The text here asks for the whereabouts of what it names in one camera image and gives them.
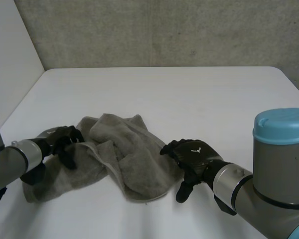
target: table surface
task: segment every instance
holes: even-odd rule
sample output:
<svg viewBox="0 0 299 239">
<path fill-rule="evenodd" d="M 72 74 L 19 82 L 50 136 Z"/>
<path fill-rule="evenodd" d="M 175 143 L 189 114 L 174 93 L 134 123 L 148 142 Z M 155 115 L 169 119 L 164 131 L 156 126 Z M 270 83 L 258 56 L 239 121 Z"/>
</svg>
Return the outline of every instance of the table surface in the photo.
<svg viewBox="0 0 299 239">
<path fill-rule="evenodd" d="M 299 91 L 273 67 L 54 69 L 45 72 L 1 128 L 6 144 L 84 116 L 140 114 L 168 143 L 201 139 L 226 161 L 252 170 L 254 117 L 299 107 Z M 219 210 L 206 185 L 184 204 L 179 183 L 147 204 L 126 201 L 111 177 L 44 204 L 28 204 L 21 181 L 0 204 L 0 239 L 263 239 Z"/>
</svg>

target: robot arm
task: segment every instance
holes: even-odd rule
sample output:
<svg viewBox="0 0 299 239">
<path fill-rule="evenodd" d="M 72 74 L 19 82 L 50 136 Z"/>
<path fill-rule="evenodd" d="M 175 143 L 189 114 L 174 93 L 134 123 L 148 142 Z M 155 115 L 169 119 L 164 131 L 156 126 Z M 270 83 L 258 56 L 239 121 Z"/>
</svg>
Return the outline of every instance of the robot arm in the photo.
<svg viewBox="0 0 299 239">
<path fill-rule="evenodd" d="M 299 239 L 299 109 L 260 113 L 253 134 L 253 174 L 203 141 L 166 145 L 160 153 L 184 170 L 176 200 L 185 202 L 204 182 L 222 211 L 240 215 L 269 239 Z"/>
<path fill-rule="evenodd" d="M 34 139 L 14 141 L 8 147 L 0 135 L 0 199 L 6 186 L 17 178 L 30 185 L 39 183 L 45 173 L 43 159 L 51 154 L 58 155 L 65 167 L 75 169 L 75 162 L 65 148 L 78 141 L 84 139 L 74 126 L 52 128 Z"/>
</svg>

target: towel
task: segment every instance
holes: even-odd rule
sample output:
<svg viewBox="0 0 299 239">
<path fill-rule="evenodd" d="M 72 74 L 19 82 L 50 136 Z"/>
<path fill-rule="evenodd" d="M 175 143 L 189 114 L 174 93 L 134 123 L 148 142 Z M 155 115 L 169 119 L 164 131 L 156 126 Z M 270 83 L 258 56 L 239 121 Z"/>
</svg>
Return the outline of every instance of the towel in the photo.
<svg viewBox="0 0 299 239">
<path fill-rule="evenodd" d="M 77 129 L 84 143 L 70 145 L 76 170 L 64 167 L 57 156 L 48 159 L 42 182 L 23 183 L 28 202 L 45 202 L 98 182 L 111 174 L 128 200 L 148 202 L 165 195 L 183 177 L 175 161 L 159 154 L 165 145 L 151 134 L 140 115 L 122 119 L 104 114 L 84 117 Z"/>
</svg>

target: crumpled towel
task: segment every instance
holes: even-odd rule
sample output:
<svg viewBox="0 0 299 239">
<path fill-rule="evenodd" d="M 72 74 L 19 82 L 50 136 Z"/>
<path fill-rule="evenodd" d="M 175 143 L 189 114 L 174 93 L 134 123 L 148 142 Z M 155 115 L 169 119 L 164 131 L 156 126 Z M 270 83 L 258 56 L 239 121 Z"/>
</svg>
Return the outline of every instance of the crumpled towel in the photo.
<svg viewBox="0 0 299 239">
<path fill-rule="evenodd" d="M 172 158 L 159 154 L 165 144 L 148 131 L 140 115 L 129 119 L 110 114 L 99 119 L 84 117 L 77 128 L 86 142 L 67 148 L 77 169 L 67 169 L 57 156 L 48 159 L 42 182 L 33 186 L 23 183 L 28 202 L 52 200 L 108 174 L 114 176 L 127 199 L 147 202 L 165 195 L 183 177 Z"/>
</svg>

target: black glove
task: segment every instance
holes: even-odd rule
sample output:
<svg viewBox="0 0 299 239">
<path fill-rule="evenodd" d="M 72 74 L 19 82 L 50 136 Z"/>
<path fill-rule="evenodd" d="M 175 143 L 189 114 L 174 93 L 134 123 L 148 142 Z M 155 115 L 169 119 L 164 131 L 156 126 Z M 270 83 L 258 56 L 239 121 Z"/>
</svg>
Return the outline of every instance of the black glove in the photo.
<svg viewBox="0 0 299 239">
<path fill-rule="evenodd" d="M 58 155 L 60 162 L 68 169 L 76 169 L 73 157 L 65 151 L 66 147 L 72 143 L 84 142 L 81 132 L 74 126 L 62 126 L 48 129 L 42 132 L 37 138 L 30 139 L 35 142 L 42 152 L 42 160 L 51 154 Z M 45 174 L 45 165 L 43 161 L 23 174 L 20 179 L 29 184 L 34 185 L 41 182 Z"/>
<path fill-rule="evenodd" d="M 173 140 L 160 151 L 168 154 L 184 170 L 184 181 L 177 192 L 176 200 L 183 203 L 187 200 L 193 187 L 204 181 L 203 173 L 209 162 L 222 160 L 221 156 L 207 143 L 201 140 Z"/>
</svg>

